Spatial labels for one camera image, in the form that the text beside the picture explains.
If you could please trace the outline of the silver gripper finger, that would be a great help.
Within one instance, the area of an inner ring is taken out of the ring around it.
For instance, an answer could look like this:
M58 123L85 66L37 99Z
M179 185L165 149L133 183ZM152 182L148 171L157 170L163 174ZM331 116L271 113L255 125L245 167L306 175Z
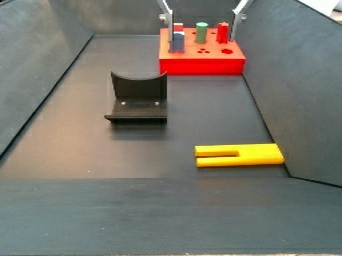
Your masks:
M236 38L236 31L239 23L245 19L245 10L252 4L253 0L240 0L236 7L232 9L232 23L229 27L229 40L233 41Z
M168 41L173 41L173 12L167 4L165 0L156 0L157 5L161 9L159 20L164 22L168 27Z

